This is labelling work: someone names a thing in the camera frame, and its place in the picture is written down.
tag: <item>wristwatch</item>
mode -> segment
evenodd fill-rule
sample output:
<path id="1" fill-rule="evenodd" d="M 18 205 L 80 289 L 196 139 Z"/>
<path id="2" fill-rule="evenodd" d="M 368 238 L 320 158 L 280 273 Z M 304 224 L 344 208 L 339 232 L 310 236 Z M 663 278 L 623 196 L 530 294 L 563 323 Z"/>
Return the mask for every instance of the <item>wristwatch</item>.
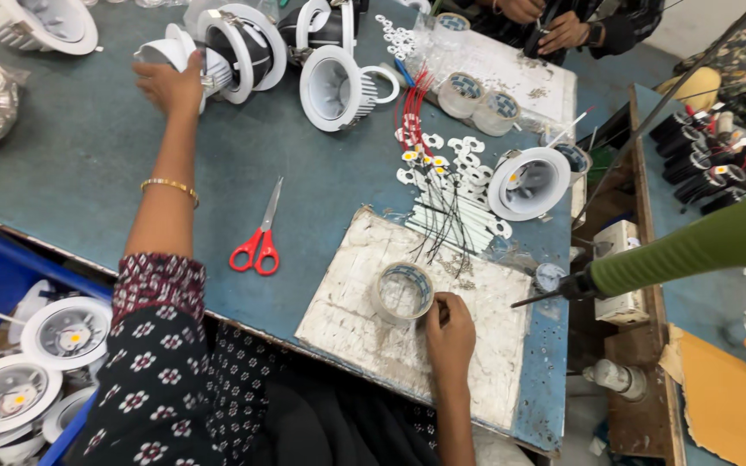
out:
<path id="1" fill-rule="evenodd" d="M 601 47 L 603 44 L 600 38 L 604 35 L 604 25 L 600 21 L 595 21 L 589 23 L 588 26 L 589 31 L 586 45 L 589 47 Z"/>

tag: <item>floor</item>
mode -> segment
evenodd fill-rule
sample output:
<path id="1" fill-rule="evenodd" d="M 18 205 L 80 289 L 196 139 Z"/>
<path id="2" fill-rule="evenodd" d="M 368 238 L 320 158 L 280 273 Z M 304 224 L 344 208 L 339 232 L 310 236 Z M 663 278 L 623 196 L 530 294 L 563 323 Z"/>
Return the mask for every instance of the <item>floor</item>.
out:
<path id="1" fill-rule="evenodd" d="M 577 140 L 590 134 L 629 101 L 629 84 L 654 87 L 671 78 L 672 67 L 679 61 L 678 57 L 644 44 L 623 55 L 600 60 L 587 51 L 571 50 L 563 67 L 578 76 L 578 115 L 595 106 L 578 123 Z"/>

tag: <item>hand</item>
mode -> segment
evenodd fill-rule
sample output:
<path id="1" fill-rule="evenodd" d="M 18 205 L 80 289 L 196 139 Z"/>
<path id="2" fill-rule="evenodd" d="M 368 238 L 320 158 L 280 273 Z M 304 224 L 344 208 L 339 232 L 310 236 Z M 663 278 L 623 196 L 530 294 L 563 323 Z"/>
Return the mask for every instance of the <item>hand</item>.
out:
<path id="1" fill-rule="evenodd" d="M 551 32 L 538 42 L 540 49 L 537 50 L 537 53 L 539 55 L 549 55 L 559 49 L 580 47 L 586 43 L 591 30 L 587 23 L 580 22 L 575 12 L 557 16 L 545 28 Z"/>
<path id="2" fill-rule="evenodd" d="M 457 294 L 436 293 L 425 322 L 428 357 L 441 389 L 468 386 L 468 365 L 477 334 L 468 307 Z"/>
<path id="3" fill-rule="evenodd" d="M 543 14 L 544 0 L 496 0 L 496 6 L 513 22 L 528 24 Z"/>
<path id="4" fill-rule="evenodd" d="M 167 116 L 200 111 L 203 98 L 201 85 L 201 52 L 195 50 L 182 73 L 165 63 L 140 63 L 131 65 L 140 75 L 136 86 L 146 95 L 146 99 Z"/>

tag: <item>person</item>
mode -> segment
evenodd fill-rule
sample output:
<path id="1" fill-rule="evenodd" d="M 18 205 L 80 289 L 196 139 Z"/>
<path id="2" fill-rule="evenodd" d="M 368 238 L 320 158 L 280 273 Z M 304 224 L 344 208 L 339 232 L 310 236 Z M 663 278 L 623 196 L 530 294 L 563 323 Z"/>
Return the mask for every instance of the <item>person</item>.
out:
<path id="1" fill-rule="evenodd" d="M 704 56 L 705 52 L 681 61 L 673 69 L 676 77 L 656 89 L 666 93 Z M 741 121 L 746 122 L 746 27 L 736 32 L 679 88 L 673 98 L 694 110 L 710 109 L 716 102 L 727 104 Z"/>
<path id="2" fill-rule="evenodd" d="M 70 463 L 474 464 L 476 335 L 456 294 L 436 293 L 424 322 L 436 410 L 231 325 L 207 341 L 205 269 L 192 259 L 200 54 L 182 73 L 133 69 L 166 130 L 119 263 L 108 356 Z"/>
<path id="3" fill-rule="evenodd" d="M 456 0 L 474 1 L 481 13 L 471 29 L 512 47 L 525 48 L 539 19 L 548 33 L 533 50 L 558 66 L 572 47 L 588 47 L 596 59 L 631 50 L 655 31 L 664 8 L 664 0 Z"/>

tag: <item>woman's right hand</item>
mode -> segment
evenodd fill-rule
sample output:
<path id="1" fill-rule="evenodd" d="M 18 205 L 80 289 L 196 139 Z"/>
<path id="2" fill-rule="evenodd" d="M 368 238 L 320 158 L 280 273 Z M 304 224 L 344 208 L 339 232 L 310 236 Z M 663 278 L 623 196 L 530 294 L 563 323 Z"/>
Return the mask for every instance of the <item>woman's right hand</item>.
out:
<path id="1" fill-rule="evenodd" d="M 181 113 L 197 115 L 200 111 L 203 61 L 199 50 L 189 56 L 188 65 L 182 73 L 164 63 L 135 62 L 131 68 L 140 76 L 137 87 L 166 116 Z"/>
<path id="2" fill-rule="evenodd" d="M 537 21 L 545 8 L 544 0 L 496 0 L 495 5 L 513 22 L 528 24 Z"/>
<path id="3" fill-rule="evenodd" d="M 437 386 L 467 386 L 468 365 L 477 342 L 468 306 L 457 294 L 436 293 L 425 326 L 428 357 Z"/>

